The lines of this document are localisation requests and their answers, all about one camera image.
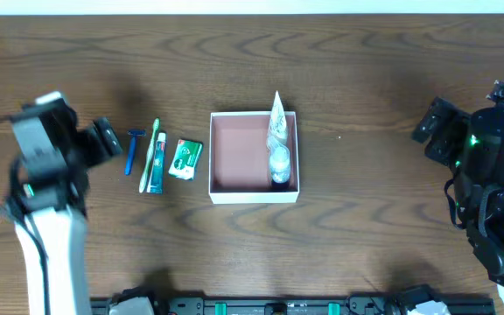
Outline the red green toothpaste tube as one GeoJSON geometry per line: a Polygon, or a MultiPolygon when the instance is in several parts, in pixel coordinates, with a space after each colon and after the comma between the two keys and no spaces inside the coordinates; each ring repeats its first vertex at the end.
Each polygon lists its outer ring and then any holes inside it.
{"type": "Polygon", "coordinates": [[[164,161],[165,161],[166,134],[160,132],[155,145],[155,153],[152,160],[152,169],[147,186],[148,193],[163,193],[164,161]]]}

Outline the blue disposable razor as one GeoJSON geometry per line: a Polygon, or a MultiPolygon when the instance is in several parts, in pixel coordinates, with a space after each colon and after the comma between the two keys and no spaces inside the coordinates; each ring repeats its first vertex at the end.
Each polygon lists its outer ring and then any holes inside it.
{"type": "Polygon", "coordinates": [[[132,172],[132,167],[137,150],[137,140],[139,137],[144,137],[146,135],[146,131],[144,129],[129,129],[128,135],[130,136],[129,150],[126,159],[126,165],[124,168],[124,174],[126,176],[129,176],[132,172]]]}

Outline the white floral lotion tube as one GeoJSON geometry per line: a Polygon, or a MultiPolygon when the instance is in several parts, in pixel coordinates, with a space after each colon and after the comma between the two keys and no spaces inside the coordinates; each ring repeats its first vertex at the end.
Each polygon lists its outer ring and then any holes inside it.
{"type": "Polygon", "coordinates": [[[269,115],[269,134],[285,144],[288,138],[287,121],[284,106],[278,92],[275,93],[269,115]]]}

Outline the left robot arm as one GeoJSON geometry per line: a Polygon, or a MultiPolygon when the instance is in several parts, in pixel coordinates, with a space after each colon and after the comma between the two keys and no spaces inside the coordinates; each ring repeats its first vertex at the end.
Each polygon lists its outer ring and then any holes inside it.
{"type": "Polygon", "coordinates": [[[88,170],[122,153],[109,121],[77,128],[59,92],[40,96],[10,119],[20,148],[10,166],[5,209],[24,254],[32,314],[154,314],[151,294],[89,296],[85,272],[88,170]]]}

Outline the white box with pink interior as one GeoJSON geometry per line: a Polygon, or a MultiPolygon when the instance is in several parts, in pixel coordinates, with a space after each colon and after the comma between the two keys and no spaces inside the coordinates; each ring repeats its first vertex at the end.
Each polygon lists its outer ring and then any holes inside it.
{"type": "Polygon", "coordinates": [[[290,183],[272,187],[266,146],[268,111],[213,112],[210,115],[208,192],[214,204],[295,203],[300,192],[298,124],[285,113],[289,131],[290,183]]]}

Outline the green soap bar packet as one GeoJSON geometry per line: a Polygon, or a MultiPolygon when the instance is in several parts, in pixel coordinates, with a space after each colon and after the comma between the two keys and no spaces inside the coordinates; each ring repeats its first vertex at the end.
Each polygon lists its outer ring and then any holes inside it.
{"type": "Polygon", "coordinates": [[[168,173],[176,179],[193,180],[202,151],[202,143],[179,139],[168,173]]]}

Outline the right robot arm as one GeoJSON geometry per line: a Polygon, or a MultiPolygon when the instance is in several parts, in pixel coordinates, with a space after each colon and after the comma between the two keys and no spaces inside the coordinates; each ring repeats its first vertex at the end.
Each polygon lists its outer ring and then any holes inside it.
{"type": "Polygon", "coordinates": [[[504,303],[504,99],[470,114],[437,97],[412,138],[450,170],[444,193],[451,223],[465,231],[504,303]]]}

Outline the clear pump soap bottle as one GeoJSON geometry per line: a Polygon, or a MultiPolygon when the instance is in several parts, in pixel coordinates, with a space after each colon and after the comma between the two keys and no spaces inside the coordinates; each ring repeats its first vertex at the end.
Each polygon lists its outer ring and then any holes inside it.
{"type": "Polygon", "coordinates": [[[291,179],[291,154],[286,145],[275,136],[267,139],[269,148],[269,173],[274,191],[286,191],[291,179]]]}

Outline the green white toothbrush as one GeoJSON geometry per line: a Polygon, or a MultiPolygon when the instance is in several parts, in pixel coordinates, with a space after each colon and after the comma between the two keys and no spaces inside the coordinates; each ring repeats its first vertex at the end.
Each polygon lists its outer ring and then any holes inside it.
{"type": "Polygon", "coordinates": [[[153,158],[153,152],[154,152],[154,147],[155,147],[156,138],[158,135],[159,128],[160,128],[160,119],[157,117],[154,120],[153,125],[152,125],[152,134],[151,134],[151,138],[150,138],[150,143],[149,143],[149,146],[148,146],[148,149],[146,152],[146,159],[145,159],[145,165],[143,168],[142,177],[140,178],[140,183],[139,183],[139,187],[138,187],[138,191],[140,193],[143,193],[145,191],[146,186],[147,186],[147,182],[148,182],[148,178],[149,178],[149,174],[150,174],[150,168],[151,168],[151,161],[153,158]]]}

